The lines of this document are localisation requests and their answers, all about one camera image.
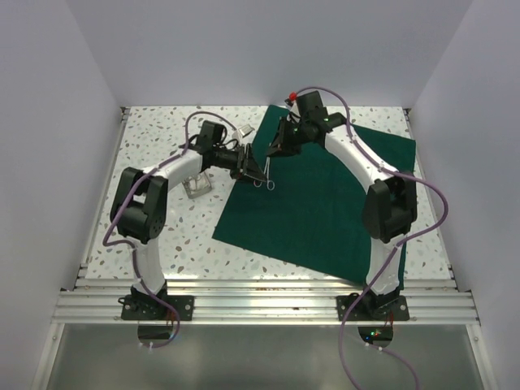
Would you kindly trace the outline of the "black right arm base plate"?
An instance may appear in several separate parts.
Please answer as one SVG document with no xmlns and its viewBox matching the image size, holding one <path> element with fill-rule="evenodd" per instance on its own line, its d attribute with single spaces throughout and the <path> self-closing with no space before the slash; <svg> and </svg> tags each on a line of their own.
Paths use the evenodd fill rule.
<svg viewBox="0 0 520 390">
<path fill-rule="evenodd" d="M 336 312 L 342 320 L 349 307 L 358 299 L 359 293 L 336 297 Z M 347 321 L 408 321 L 410 313 L 406 298 L 402 295 L 376 297 L 367 293 L 349 312 Z"/>
</svg>

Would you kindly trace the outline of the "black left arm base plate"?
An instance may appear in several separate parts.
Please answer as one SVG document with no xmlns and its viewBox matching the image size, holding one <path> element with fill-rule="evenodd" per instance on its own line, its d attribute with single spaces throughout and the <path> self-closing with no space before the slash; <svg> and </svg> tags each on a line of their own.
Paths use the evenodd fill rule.
<svg viewBox="0 0 520 390">
<path fill-rule="evenodd" d="M 167 296 L 164 301 L 176 310 L 175 319 L 191 321 L 195 307 L 194 296 Z M 171 311 L 150 297 L 133 298 L 131 295 L 120 297 L 118 303 L 122 306 L 121 319 L 125 321 L 160 321 L 173 319 Z"/>
</svg>

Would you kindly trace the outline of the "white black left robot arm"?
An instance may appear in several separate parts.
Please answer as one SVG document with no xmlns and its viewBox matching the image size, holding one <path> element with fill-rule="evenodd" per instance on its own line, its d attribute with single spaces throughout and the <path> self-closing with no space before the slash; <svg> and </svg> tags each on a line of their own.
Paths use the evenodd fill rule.
<svg viewBox="0 0 520 390">
<path fill-rule="evenodd" d="M 131 296 L 151 319 L 160 319 L 169 308 L 166 280 L 160 265 L 158 237 L 167 221 L 169 192 L 186 179 L 210 167 L 229 171 L 232 179 L 264 183 L 267 175 L 254 158 L 252 145 L 189 146 L 181 153 L 146 169 L 125 168 L 119 178 L 110 210 L 110 229 L 123 238 L 132 255 L 135 281 Z"/>
</svg>

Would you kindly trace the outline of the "stainless steel tray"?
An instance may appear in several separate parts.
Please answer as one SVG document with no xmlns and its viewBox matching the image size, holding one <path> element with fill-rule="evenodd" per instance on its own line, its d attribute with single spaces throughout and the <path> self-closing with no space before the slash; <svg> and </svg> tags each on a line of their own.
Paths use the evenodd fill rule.
<svg viewBox="0 0 520 390">
<path fill-rule="evenodd" d="M 182 182 L 184 191 L 189 199 L 195 199 L 212 191 L 212 184 L 205 172 L 190 176 Z"/>
</svg>

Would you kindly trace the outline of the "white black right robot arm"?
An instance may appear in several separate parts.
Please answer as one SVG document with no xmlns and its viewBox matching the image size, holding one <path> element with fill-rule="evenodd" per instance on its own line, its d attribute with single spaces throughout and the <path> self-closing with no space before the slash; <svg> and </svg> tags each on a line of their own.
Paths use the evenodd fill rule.
<svg viewBox="0 0 520 390">
<path fill-rule="evenodd" d="M 388 165 L 340 113 L 321 119 L 282 117 L 267 157 L 293 156 L 309 143 L 337 158 L 366 194 L 362 225 L 370 236 L 370 265 L 366 287 L 353 307 L 362 308 L 369 318 L 380 319 L 400 297 L 402 247 L 418 213 L 416 177 Z"/>
</svg>

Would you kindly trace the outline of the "dark green surgical cloth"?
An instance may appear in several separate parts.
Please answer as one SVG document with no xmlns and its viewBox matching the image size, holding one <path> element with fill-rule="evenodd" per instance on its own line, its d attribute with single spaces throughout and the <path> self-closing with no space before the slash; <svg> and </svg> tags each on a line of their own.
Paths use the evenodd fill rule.
<svg viewBox="0 0 520 390">
<path fill-rule="evenodd" d="M 280 262 L 362 284 L 371 238 L 362 224 L 366 194 L 354 175 L 316 144 L 274 158 L 275 188 L 237 181 L 213 239 Z"/>
</svg>

